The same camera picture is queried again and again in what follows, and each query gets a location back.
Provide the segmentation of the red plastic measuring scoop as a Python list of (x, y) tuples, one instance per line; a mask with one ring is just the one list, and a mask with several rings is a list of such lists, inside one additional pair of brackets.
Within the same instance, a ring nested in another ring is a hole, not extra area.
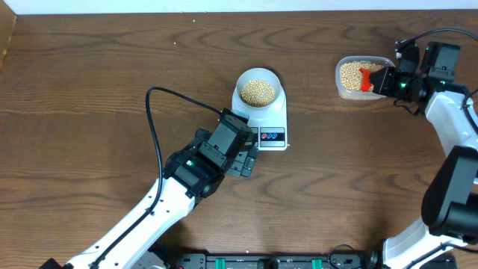
[(364, 67), (361, 67), (359, 71), (362, 74), (362, 83), (360, 89), (362, 92), (368, 92), (372, 88), (372, 84), (370, 82), (370, 75), (372, 72)]

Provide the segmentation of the soybeans in container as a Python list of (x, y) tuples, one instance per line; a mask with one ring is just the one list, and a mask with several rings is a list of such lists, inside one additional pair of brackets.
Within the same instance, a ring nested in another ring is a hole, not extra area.
[(346, 89), (351, 91), (361, 91), (362, 74), (359, 71), (361, 67), (369, 69), (373, 73), (381, 70), (384, 66), (364, 61), (352, 61), (341, 64), (339, 67), (340, 81)]

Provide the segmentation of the white digital kitchen scale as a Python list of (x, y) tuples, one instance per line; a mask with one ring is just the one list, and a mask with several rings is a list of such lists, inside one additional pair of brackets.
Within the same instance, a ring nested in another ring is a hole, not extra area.
[(248, 126), (258, 129), (259, 151), (284, 151), (288, 148), (286, 101), (286, 95), (281, 86), (279, 98), (272, 105), (263, 108), (250, 107), (240, 101), (235, 88), (232, 110), (248, 115)]

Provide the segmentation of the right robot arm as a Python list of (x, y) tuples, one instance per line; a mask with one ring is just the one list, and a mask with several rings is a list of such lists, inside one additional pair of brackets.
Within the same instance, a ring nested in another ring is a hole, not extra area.
[(420, 268), (477, 244), (477, 115), (473, 92), (455, 83), (460, 48), (430, 42), (422, 55), (413, 39), (396, 44), (399, 64), (370, 75), (373, 91), (414, 102), (436, 131), (446, 158), (421, 203), (421, 216), (382, 245), (382, 268)]

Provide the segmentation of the clear plastic soybean container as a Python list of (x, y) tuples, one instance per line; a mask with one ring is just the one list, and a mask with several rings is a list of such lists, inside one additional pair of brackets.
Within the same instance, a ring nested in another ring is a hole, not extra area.
[(342, 58), (335, 68), (335, 83), (339, 96), (343, 99), (361, 101), (383, 99), (384, 96), (373, 93), (373, 86), (368, 91), (361, 90), (364, 76), (360, 71), (363, 68), (376, 72), (383, 67), (395, 67), (395, 65), (391, 60), (377, 56), (348, 56)]

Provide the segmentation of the soybeans in bowl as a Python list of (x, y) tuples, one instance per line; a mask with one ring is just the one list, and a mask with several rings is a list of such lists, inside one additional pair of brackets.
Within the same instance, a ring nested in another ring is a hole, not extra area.
[(276, 98), (273, 86), (265, 80), (250, 80), (243, 87), (240, 97), (249, 106), (264, 107), (270, 105)]

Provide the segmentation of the grey round bowl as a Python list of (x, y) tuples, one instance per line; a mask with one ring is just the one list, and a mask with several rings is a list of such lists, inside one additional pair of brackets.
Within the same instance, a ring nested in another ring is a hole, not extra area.
[(265, 68), (247, 70), (236, 84), (240, 101), (255, 108), (272, 105), (279, 98), (280, 88), (279, 77)]

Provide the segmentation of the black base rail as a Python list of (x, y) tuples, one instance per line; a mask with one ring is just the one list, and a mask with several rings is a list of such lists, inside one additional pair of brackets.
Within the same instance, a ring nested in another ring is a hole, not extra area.
[(139, 262), (140, 268), (170, 269), (332, 269), (332, 268), (378, 268), (375, 254), (341, 251), (319, 256), (213, 256), (203, 253), (188, 253), (168, 259), (153, 253), (147, 262)]

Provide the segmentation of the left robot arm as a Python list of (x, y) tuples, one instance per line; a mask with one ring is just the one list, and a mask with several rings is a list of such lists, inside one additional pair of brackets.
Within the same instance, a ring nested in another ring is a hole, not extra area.
[(250, 175), (256, 156), (256, 128), (219, 124), (214, 132), (196, 131), (194, 139), (167, 160), (146, 196), (106, 235), (62, 265), (50, 258), (46, 268), (132, 268), (175, 223), (212, 195), (225, 175)]

